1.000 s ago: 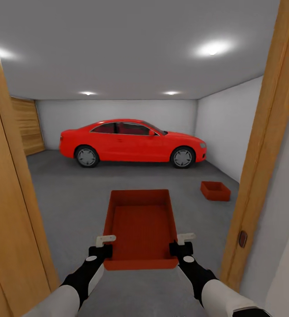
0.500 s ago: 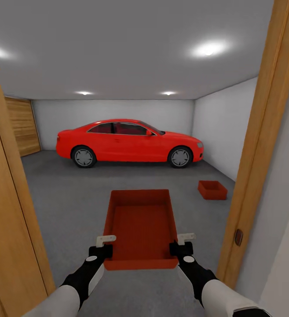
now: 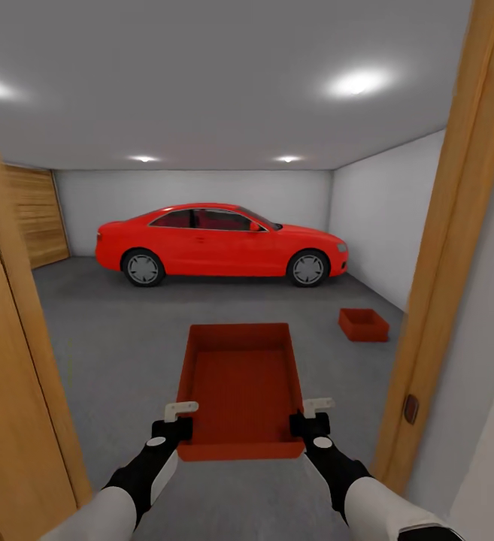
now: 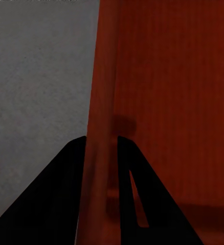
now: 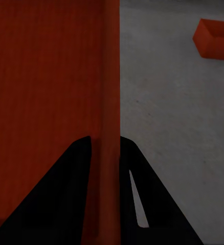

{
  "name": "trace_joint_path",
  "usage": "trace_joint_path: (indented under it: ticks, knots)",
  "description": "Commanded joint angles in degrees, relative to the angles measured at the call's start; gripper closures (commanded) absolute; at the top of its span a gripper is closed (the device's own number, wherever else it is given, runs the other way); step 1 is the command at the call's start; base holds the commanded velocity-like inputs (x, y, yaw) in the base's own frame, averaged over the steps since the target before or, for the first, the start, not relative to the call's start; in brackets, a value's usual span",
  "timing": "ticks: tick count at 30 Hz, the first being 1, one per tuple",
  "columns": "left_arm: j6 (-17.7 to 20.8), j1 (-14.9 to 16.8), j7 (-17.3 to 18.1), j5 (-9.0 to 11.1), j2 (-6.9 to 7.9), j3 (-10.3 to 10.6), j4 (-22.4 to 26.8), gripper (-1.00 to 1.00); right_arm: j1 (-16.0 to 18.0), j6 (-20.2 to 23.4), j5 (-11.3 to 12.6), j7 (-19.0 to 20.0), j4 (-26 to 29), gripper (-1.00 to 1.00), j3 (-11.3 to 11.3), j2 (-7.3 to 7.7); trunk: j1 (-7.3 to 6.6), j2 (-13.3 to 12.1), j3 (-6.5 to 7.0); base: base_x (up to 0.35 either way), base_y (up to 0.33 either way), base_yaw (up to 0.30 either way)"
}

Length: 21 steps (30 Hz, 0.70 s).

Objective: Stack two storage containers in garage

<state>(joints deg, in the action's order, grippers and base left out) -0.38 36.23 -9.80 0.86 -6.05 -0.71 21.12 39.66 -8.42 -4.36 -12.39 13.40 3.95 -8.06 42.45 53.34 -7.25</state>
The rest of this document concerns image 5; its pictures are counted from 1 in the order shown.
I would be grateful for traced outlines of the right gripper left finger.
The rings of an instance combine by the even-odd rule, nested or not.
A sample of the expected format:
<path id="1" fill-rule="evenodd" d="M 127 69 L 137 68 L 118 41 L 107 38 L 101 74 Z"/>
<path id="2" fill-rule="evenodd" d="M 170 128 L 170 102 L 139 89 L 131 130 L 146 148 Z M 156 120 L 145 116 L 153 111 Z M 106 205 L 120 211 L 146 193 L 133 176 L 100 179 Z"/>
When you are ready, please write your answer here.
<path id="1" fill-rule="evenodd" d="M 81 245 L 91 136 L 74 141 L 0 227 L 0 245 Z"/>

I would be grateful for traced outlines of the storage box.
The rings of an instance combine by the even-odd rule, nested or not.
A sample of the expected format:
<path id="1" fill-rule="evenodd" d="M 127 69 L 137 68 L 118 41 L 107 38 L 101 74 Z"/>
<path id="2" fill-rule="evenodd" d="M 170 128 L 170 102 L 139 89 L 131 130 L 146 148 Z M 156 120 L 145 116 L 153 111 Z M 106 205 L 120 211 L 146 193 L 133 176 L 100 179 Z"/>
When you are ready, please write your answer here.
<path id="1" fill-rule="evenodd" d="M 0 227 L 86 136 L 81 245 L 121 245 L 120 0 L 0 0 Z"/>
<path id="2" fill-rule="evenodd" d="M 224 60 L 224 21 L 201 18 L 193 40 L 203 58 Z"/>

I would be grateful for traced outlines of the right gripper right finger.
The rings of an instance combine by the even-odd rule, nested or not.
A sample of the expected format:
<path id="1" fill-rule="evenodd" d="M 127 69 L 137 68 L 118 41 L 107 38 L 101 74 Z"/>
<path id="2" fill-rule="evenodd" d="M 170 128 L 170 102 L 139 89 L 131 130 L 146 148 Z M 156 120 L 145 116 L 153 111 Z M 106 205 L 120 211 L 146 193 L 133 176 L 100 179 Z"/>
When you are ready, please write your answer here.
<path id="1" fill-rule="evenodd" d="M 137 223 L 131 170 L 149 228 Z M 137 144 L 120 136 L 121 245 L 204 245 Z"/>

